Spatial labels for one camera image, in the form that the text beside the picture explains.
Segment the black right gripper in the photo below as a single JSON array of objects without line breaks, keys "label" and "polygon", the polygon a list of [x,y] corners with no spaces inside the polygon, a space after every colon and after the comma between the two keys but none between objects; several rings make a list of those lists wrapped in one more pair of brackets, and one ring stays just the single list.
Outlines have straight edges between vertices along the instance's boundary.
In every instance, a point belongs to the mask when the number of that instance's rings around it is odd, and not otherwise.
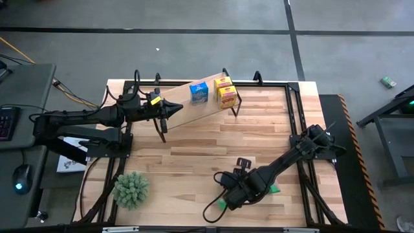
[{"label": "black right gripper", "polygon": [[[239,157],[237,159],[237,165],[242,168],[251,168],[252,161]],[[220,184],[226,190],[231,190],[232,188],[240,187],[243,191],[246,191],[246,184],[243,182],[243,179],[246,177],[247,172],[223,172],[220,179]]]}]

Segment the blue Rice Krispies cereal box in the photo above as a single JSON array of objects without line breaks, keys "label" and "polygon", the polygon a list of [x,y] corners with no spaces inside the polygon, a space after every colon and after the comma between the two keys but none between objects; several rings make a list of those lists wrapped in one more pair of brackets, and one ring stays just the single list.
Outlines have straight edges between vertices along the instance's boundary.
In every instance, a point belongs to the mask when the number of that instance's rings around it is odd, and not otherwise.
[{"label": "blue Rice Krispies cereal box", "polygon": [[190,100],[193,105],[203,104],[208,101],[209,89],[206,82],[190,85]]}]

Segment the yellow Corn Pops cereal box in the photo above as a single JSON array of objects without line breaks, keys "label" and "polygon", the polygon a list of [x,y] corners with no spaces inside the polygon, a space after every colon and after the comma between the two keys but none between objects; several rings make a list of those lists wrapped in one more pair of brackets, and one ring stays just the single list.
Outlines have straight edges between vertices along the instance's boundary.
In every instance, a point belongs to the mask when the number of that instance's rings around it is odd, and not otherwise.
[{"label": "yellow Corn Pops cereal box", "polygon": [[233,107],[237,102],[236,88],[234,86],[220,88],[217,101],[221,109]]},{"label": "yellow Corn Pops cereal box", "polygon": [[219,89],[233,86],[233,82],[229,76],[218,78],[214,80],[214,98],[218,100]]}]

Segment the wooden shelf black metal legs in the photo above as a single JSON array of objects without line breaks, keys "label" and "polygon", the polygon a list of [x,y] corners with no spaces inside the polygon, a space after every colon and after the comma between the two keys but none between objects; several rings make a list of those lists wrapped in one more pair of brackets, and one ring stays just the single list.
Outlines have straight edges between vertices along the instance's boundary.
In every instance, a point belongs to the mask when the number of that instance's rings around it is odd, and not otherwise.
[{"label": "wooden shelf black metal legs", "polygon": [[[204,118],[213,114],[216,114],[225,109],[231,109],[234,116],[237,116],[239,113],[241,105],[241,97],[239,93],[235,93],[234,97],[231,97],[229,100],[225,94],[224,97],[219,96],[220,90],[225,89],[224,85],[220,84],[218,87],[215,86],[215,83],[218,81],[224,81],[232,83],[230,75],[226,69],[219,74],[214,74],[212,76],[200,79],[200,80],[161,80],[159,76],[156,76],[155,87],[167,87],[171,88],[167,91],[161,91],[161,99],[165,99],[169,102],[182,105],[182,108],[178,110],[173,115],[163,119],[154,119],[155,128],[160,135],[161,139],[164,140],[164,132],[169,129],[193,122],[200,118]],[[196,85],[206,84],[207,90],[207,101],[200,102],[196,101],[193,103],[192,94],[190,87]]]}]

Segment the green artificial plant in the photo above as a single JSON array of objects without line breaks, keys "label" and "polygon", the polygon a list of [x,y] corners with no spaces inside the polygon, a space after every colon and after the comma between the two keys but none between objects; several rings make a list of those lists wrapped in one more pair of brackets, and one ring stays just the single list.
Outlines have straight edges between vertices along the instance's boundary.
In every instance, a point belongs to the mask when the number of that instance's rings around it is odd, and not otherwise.
[{"label": "green artificial plant", "polygon": [[120,208],[138,210],[149,195],[149,185],[141,173],[120,175],[114,184],[113,198]]}]

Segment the black hazard-striped floor mat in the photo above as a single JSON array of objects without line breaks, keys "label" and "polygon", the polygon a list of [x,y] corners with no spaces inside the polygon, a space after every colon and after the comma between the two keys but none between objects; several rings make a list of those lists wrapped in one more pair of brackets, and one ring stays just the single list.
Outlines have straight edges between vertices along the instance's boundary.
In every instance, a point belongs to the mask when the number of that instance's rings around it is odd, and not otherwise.
[{"label": "black hazard-striped floor mat", "polygon": [[325,123],[335,143],[346,153],[335,163],[348,223],[355,228],[384,230],[385,225],[362,157],[356,132],[345,99],[340,94],[321,94],[320,103]]}]

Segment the white cardboard box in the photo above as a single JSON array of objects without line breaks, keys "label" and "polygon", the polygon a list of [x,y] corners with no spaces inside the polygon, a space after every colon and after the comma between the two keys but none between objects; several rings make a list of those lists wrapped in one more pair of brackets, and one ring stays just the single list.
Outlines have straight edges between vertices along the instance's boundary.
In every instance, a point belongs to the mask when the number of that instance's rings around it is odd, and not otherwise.
[{"label": "white cardboard box", "polygon": [[[88,141],[88,139],[81,139],[75,137],[64,137],[63,140],[68,142],[70,145],[75,146],[81,149],[84,152],[87,152],[87,148],[82,146],[80,142]],[[72,173],[72,172],[84,172],[86,165],[80,164],[74,160],[70,160],[67,157],[60,155],[58,165],[56,168],[57,173]]]}]

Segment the grey desk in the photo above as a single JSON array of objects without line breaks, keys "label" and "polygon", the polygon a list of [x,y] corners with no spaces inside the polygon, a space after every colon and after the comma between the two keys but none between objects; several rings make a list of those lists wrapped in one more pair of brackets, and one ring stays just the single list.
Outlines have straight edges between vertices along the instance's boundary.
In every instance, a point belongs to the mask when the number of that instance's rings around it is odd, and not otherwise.
[{"label": "grey desk", "polygon": [[[23,228],[36,211],[40,177],[48,150],[35,145],[34,124],[28,117],[41,113],[49,95],[56,71],[53,64],[12,65],[12,72],[0,78],[0,107],[19,107],[14,133],[10,140],[1,139],[0,125],[0,229]],[[30,166],[32,186],[28,193],[18,194],[13,181],[14,170]]]}]

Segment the black metal stand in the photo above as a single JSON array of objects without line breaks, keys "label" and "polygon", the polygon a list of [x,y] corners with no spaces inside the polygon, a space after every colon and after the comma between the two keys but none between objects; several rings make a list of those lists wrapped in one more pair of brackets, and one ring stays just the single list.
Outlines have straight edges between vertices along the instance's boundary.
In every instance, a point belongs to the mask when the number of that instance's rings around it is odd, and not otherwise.
[{"label": "black metal stand", "polygon": [[389,188],[414,184],[404,159],[414,159],[414,85],[397,94],[389,103],[356,122],[364,128],[374,123],[384,148],[393,177],[379,184]]}]

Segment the black backlit keyboard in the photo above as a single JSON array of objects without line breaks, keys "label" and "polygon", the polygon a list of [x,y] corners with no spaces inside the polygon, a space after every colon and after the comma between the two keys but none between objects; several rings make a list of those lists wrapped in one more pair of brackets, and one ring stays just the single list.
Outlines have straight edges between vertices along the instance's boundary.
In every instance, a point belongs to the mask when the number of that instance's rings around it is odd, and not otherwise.
[{"label": "black backlit keyboard", "polygon": [[19,107],[0,107],[0,142],[12,140],[19,114]]}]

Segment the black computer mouse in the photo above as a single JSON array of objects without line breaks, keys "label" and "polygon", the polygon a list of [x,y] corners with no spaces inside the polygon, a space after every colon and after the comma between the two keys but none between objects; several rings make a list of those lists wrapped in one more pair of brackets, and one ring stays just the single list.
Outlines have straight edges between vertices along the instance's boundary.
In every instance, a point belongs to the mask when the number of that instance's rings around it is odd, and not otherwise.
[{"label": "black computer mouse", "polygon": [[12,175],[12,184],[17,194],[27,194],[32,186],[32,172],[29,164],[18,166]]}]

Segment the small green packet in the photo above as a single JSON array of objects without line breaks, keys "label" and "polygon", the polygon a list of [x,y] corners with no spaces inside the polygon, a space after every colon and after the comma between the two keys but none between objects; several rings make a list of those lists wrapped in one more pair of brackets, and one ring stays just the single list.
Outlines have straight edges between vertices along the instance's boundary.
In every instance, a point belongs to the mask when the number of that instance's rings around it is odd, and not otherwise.
[{"label": "small green packet", "polygon": [[381,78],[380,82],[384,87],[386,87],[388,89],[394,88],[394,86],[396,86],[396,84],[397,84],[390,77],[387,77],[387,76]]}]

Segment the person's shoe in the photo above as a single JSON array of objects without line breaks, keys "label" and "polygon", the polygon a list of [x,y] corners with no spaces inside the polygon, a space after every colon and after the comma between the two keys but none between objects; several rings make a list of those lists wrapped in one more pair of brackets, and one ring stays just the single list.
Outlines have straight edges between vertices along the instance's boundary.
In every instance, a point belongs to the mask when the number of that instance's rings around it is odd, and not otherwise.
[{"label": "person's shoe", "polygon": [[414,233],[414,222],[405,219],[403,216],[398,216],[396,219],[397,228],[400,232]]}]

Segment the black metal table frame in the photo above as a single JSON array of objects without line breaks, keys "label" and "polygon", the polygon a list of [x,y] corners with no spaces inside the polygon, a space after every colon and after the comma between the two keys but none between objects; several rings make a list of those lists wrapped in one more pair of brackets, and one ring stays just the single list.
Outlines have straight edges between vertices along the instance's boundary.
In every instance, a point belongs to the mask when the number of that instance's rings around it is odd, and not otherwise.
[{"label": "black metal table frame", "polygon": [[161,140],[152,122],[132,126],[134,142],[125,172],[144,175],[149,195],[138,210],[119,208],[118,225],[303,227],[300,180],[291,166],[276,180],[281,190],[260,203],[219,210],[218,181],[239,157],[253,167],[271,163],[290,148],[303,126],[323,124],[314,82],[240,81],[237,116],[226,109],[169,129]]}]

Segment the white metal bracket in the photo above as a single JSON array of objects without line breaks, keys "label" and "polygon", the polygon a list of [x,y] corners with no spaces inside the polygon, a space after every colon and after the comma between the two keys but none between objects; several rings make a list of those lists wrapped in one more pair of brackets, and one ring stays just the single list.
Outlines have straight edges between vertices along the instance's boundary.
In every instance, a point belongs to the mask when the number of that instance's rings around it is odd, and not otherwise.
[{"label": "white metal bracket", "polygon": [[139,227],[105,227],[102,229],[102,233],[138,233]]},{"label": "white metal bracket", "polygon": [[317,228],[294,228],[294,227],[285,227],[283,233],[320,233],[320,230]]}]

